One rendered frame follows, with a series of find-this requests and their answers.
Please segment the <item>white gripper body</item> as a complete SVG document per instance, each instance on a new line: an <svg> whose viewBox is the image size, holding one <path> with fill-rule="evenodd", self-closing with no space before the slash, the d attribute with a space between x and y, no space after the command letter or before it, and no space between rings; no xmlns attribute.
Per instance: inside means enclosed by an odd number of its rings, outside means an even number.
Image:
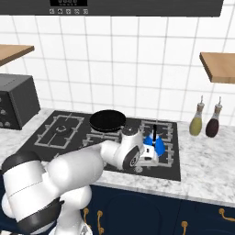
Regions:
<svg viewBox="0 0 235 235"><path fill-rule="evenodd" d="M140 157L138 162L136 163L136 166L138 166L138 167L156 167L158 164L159 164L159 161L157 158Z"/></svg>

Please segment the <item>navy cupboard door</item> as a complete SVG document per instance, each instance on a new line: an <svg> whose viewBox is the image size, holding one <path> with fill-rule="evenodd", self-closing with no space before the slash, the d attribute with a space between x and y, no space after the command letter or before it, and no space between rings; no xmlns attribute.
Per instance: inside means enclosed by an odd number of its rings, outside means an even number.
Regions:
<svg viewBox="0 0 235 235"><path fill-rule="evenodd" d="M179 199L97 185L92 191L104 235L173 235Z"/></svg>
<svg viewBox="0 0 235 235"><path fill-rule="evenodd" d="M92 190L91 187L85 186L82 188L82 210L84 212L84 208L88 208L88 205L92 198ZM81 231L81 235L93 235L92 227L87 223L84 222L84 227Z"/></svg>
<svg viewBox="0 0 235 235"><path fill-rule="evenodd" d="M178 218L179 235L183 234L183 220L188 223L185 235L235 235L233 207L183 201Z"/></svg>

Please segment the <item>black round pan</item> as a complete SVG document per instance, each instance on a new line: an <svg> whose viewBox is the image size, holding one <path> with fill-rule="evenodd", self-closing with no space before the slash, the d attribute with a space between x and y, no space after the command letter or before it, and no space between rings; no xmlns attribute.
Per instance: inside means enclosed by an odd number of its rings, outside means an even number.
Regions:
<svg viewBox="0 0 235 235"><path fill-rule="evenodd" d="M89 120L91 127L100 132L118 131L126 124L126 116L114 109L95 112Z"/></svg>

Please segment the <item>olive oil bottle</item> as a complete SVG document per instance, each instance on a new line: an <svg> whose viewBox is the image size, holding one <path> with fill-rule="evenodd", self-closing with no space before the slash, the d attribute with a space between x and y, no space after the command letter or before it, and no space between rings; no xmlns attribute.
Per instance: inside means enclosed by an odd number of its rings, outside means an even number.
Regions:
<svg viewBox="0 0 235 235"><path fill-rule="evenodd" d="M189 133L192 136L198 136L199 133L201 132L202 112L203 112L204 106L205 106L205 104L203 103L203 101L200 101L197 104L195 116L193 117L193 119L190 123L190 126L189 126Z"/></svg>

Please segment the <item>dark vinegar bottle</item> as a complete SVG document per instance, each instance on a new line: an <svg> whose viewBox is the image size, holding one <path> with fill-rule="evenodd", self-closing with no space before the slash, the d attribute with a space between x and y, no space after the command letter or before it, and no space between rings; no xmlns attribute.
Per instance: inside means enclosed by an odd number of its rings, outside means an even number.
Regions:
<svg viewBox="0 0 235 235"><path fill-rule="evenodd" d="M214 113L206 126L206 135L210 138L214 138L218 134L218 128L219 128L218 120L221 109L222 109L222 104L221 100L219 100L218 103L215 104Z"/></svg>

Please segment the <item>black hob with grey grates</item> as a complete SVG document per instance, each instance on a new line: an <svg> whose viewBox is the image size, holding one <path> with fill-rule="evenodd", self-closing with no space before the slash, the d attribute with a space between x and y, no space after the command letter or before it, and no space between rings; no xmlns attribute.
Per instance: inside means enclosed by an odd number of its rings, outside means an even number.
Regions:
<svg viewBox="0 0 235 235"><path fill-rule="evenodd" d="M31 137L20 148L22 151L34 151L44 162L69 151L100 143L104 140L121 142L121 132L102 133L94 130L89 123L90 116L85 113L75 113L56 110L41 124ZM153 125L157 125L157 133L161 135L165 147L162 156L146 151L140 157L157 158L156 167L135 167L127 170L128 174L149 176L173 181L181 179L178 129L175 122L166 120L131 118L126 119L126 125L139 129L143 140L152 133Z"/></svg>

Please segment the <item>dark grey toaster oven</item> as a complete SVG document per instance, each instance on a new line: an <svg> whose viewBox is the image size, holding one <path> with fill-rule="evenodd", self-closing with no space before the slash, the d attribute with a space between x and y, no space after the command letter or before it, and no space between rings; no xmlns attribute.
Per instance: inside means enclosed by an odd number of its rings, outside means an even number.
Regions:
<svg viewBox="0 0 235 235"><path fill-rule="evenodd" d="M0 73L0 129L21 130L39 111L31 75Z"/></svg>

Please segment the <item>dark range hood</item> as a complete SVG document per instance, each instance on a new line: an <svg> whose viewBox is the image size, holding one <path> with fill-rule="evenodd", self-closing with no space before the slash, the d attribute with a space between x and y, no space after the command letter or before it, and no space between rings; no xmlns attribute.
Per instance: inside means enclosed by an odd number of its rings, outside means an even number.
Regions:
<svg viewBox="0 0 235 235"><path fill-rule="evenodd" d="M224 0L0 0L3 16L219 17Z"/></svg>

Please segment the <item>wooden wall shelf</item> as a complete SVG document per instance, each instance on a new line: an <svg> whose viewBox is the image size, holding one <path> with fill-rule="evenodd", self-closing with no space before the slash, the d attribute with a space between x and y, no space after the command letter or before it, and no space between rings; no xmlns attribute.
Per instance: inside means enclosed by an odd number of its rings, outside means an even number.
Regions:
<svg viewBox="0 0 235 235"><path fill-rule="evenodd" d="M35 50L29 45L0 44L0 67Z"/></svg>
<svg viewBox="0 0 235 235"><path fill-rule="evenodd" d="M235 84L235 53L201 52L199 59L211 83Z"/></svg>

